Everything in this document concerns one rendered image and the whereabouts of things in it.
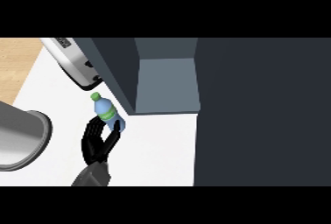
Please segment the grey open cabinet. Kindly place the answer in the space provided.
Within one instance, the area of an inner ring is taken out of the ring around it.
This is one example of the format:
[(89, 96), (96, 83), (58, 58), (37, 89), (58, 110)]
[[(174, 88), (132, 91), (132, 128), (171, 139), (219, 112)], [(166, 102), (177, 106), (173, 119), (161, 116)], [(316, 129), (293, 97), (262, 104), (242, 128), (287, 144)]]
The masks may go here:
[(129, 115), (200, 111), (197, 38), (77, 38), (75, 42)]

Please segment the grey round sink basin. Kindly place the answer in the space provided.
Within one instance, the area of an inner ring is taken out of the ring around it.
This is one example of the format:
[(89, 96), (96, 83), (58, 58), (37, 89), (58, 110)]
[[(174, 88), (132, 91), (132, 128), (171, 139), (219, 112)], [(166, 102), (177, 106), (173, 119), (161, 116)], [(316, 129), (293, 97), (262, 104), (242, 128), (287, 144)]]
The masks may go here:
[(47, 115), (24, 111), (0, 101), (0, 172), (28, 166), (41, 155), (52, 137)]

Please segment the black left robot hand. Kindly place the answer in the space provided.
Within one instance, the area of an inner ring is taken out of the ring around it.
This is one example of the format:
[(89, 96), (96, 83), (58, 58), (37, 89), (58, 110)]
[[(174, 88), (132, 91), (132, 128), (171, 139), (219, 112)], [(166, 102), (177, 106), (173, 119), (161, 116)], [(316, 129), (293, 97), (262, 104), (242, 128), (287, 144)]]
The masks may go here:
[(87, 123), (81, 138), (81, 153), (87, 165), (92, 165), (95, 162), (102, 163), (108, 161), (109, 152), (120, 140), (120, 121), (115, 121), (108, 138), (102, 140), (101, 134), (105, 125), (99, 116)]

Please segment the blue water bottle green cap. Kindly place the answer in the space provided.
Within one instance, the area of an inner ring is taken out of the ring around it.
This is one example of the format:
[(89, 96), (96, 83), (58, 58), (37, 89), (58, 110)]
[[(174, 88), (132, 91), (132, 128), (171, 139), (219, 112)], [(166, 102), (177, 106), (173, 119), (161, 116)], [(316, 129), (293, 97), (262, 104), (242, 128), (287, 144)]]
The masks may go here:
[(118, 110), (111, 100), (103, 98), (99, 92), (95, 92), (90, 95), (90, 99), (95, 102), (95, 112), (98, 117), (108, 125), (108, 128), (114, 130), (115, 122), (118, 122), (118, 130), (123, 131), (126, 129), (126, 121), (120, 116)]

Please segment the silver toaster appliance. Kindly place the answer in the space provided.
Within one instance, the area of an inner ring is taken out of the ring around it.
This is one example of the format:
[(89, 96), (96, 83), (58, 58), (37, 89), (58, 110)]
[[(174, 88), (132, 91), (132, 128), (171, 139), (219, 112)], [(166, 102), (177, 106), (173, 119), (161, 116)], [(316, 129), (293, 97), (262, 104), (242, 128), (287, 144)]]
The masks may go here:
[(83, 90), (92, 90), (102, 82), (102, 78), (75, 40), (41, 38), (40, 41), (69, 79)]

